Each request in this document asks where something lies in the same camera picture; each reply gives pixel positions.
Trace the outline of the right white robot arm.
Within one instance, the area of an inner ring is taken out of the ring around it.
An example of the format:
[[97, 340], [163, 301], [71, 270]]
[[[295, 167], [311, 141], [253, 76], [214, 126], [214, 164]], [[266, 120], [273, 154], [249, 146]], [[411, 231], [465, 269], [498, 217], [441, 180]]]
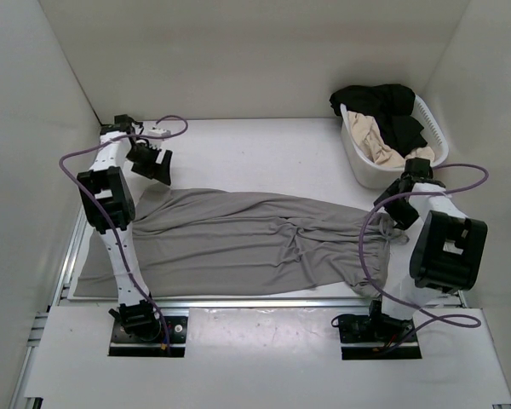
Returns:
[[413, 314], [439, 294], [473, 288], [479, 273], [488, 226], [460, 211], [445, 184], [433, 177], [430, 161], [412, 158], [405, 170], [374, 202], [391, 216], [395, 227], [408, 230], [422, 221], [409, 260], [408, 274], [389, 293], [370, 305], [365, 329], [383, 341], [400, 334]]

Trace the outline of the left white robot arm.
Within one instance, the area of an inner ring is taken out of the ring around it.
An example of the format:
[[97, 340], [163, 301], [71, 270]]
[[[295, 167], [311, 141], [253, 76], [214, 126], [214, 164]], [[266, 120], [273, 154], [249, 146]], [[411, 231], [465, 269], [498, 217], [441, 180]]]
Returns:
[[113, 124], [100, 129], [106, 145], [97, 153], [89, 170], [78, 173], [83, 208], [89, 224], [100, 235], [112, 264], [118, 289], [118, 308], [110, 314], [124, 331], [145, 343], [169, 341], [164, 317], [154, 305], [151, 292], [141, 277], [133, 243], [135, 203], [123, 175], [123, 164], [148, 180], [171, 183], [172, 152], [161, 150], [146, 138], [135, 135], [141, 123], [127, 114], [114, 117]]

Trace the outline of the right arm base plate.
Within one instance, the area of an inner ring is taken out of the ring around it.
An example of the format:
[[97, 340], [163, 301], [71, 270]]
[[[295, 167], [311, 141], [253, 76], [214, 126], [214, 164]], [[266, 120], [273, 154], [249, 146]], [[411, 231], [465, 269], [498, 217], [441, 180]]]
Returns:
[[340, 314], [331, 326], [338, 330], [342, 360], [420, 360], [422, 352], [411, 321]]

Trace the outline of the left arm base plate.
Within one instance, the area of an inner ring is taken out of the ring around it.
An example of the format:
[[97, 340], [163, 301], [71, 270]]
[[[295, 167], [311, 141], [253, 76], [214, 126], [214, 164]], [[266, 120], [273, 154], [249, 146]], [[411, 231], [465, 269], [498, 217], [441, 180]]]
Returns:
[[165, 339], [165, 329], [159, 319], [147, 323], [144, 318], [135, 318], [137, 327], [125, 327], [120, 321], [118, 311], [109, 310], [114, 318], [112, 333], [108, 348], [111, 357], [141, 357], [141, 358], [183, 358], [186, 352], [188, 316], [165, 316], [168, 337]]

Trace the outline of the grey trousers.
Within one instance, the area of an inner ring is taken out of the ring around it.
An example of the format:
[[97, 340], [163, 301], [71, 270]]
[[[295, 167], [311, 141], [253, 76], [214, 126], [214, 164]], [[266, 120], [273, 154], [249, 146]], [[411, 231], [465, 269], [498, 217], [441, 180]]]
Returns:
[[150, 186], [133, 238], [155, 297], [264, 296], [344, 283], [375, 297], [390, 247], [407, 236], [392, 218], [276, 193]]

